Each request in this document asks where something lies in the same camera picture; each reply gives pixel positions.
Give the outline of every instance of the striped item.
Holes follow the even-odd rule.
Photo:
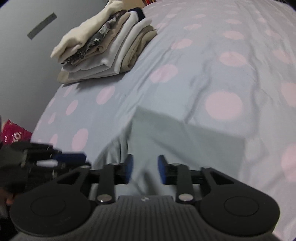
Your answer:
[[[147,6],[150,3],[156,2],[156,0],[143,0],[143,3]]]

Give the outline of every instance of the metal screw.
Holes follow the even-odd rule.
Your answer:
[[[88,165],[84,165],[84,166],[81,166],[81,168],[90,168],[90,166],[88,166]]]
[[[112,197],[108,194],[101,194],[97,197],[98,201],[101,203],[109,202],[112,200]]]
[[[179,199],[183,202],[189,202],[193,200],[193,196],[188,193],[182,193],[179,195]]]

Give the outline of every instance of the pink polka dot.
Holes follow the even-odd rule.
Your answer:
[[[168,24],[167,23],[159,23],[158,25],[156,25],[157,29],[162,29],[164,27],[166,27]]]
[[[276,56],[280,61],[284,62],[285,64],[291,64],[292,59],[285,51],[281,49],[277,49],[272,51],[273,55]]]
[[[237,19],[227,19],[227,20],[225,20],[225,22],[230,23],[230,24],[242,24],[242,22]]]
[[[39,127],[40,127],[41,123],[42,123],[42,120],[39,120],[39,121],[38,121],[38,123],[37,123],[37,125],[36,125],[36,130],[38,130],[38,129],[39,129]]]
[[[223,35],[228,38],[228,39],[233,39],[233,40],[239,40],[239,39],[244,39],[244,36],[237,31],[227,31],[223,33]]]
[[[182,39],[179,42],[173,43],[171,45],[171,49],[182,49],[190,46],[192,44],[192,40],[190,39]]]
[[[68,108],[66,109],[66,115],[70,115],[76,110],[78,106],[78,100],[73,100],[71,104],[68,105]]]
[[[54,122],[55,115],[56,115],[56,113],[54,112],[54,113],[52,114],[52,116],[50,117],[50,119],[48,120],[48,123],[49,123],[49,124],[51,124],[51,123]]]
[[[73,151],[81,151],[89,138],[89,132],[87,129],[80,129],[73,137],[72,140],[72,150]]]
[[[265,31],[265,33],[266,33],[268,36],[271,36],[271,37],[273,37],[273,38],[275,38],[275,39],[277,39],[277,40],[281,39],[281,36],[280,36],[278,33],[273,32],[273,31],[270,30],[270,29],[267,29],[267,30]]]
[[[232,10],[227,10],[225,12],[228,13],[228,14],[238,14],[237,11],[232,11]]]
[[[219,60],[223,64],[233,67],[243,66],[247,63],[246,58],[237,52],[224,52],[221,54]]]
[[[208,96],[205,102],[208,114],[220,121],[233,120],[242,113],[241,99],[234,93],[218,91]]]
[[[176,14],[168,14],[166,17],[167,18],[173,18],[173,17],[175,17],[176,16]]]
[[[287,147],[281,157],[281,167],[289,182],[296,182],[296,144]]]
[[[48,103],[48,106],[47,107],[51,107],[52,104],[54,103],[54,100],[55,100],[55,98],[52,98],[51,101]]]
[[[178,74],[178,69],[172,64],[166,64],[155,70],[150,75],[150,80],[153,83],[165,83]]]
[[[289,106],[296,107],[296,84],[294,83],[281,84],[281,93],[285,97]]]
[[[262,23],[267,23],[267,21],[266,21],[265,18],[258,18],[258,21],[259,21],[259,22],[262,22]]]
[[[201,26],[202,26],[201,24],[195,23],[192,25],[185,26],[184,29],[185,30],[194,30],[194,29],[200,28]]]
[[[114,94],[115,87],[114,86],[108,86],[103,88],[96,97],[96,102],[98,104],[105,104]]]
[[[66,97],[71,92],[72,88],[73,88],[72,85],[67,88],[67,90],[65,91],[64,97]]]
[[[205,14],[198,14],[198,15],[195,15],[193,16],[193,18],[204,18],[206,15]]]
[[[54,134],[52,138],[50,139],[49,143],[53,144],[55,147],[57,145],[57,134]]]

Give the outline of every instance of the bedsheet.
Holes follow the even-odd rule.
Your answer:
[[[292,241],[295,11],[272,0],[163,0],[143,10],[158,35],[134,68],[126,74],[62,85],[32,140],[53,143],[63,151],[84,151],[96,165],[137,107],[243,138],[237,178],[278,202],[281,217],[274,233]]]

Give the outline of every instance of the gray ribbed plate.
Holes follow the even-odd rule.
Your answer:
[[[114,204],[98,206],[80,228],[68,234],[40,238],[18,234],[17,240],[42,241],[279,241],[271,233],[239,238],[206,224],[191,205],[171,196],[121,196]]]

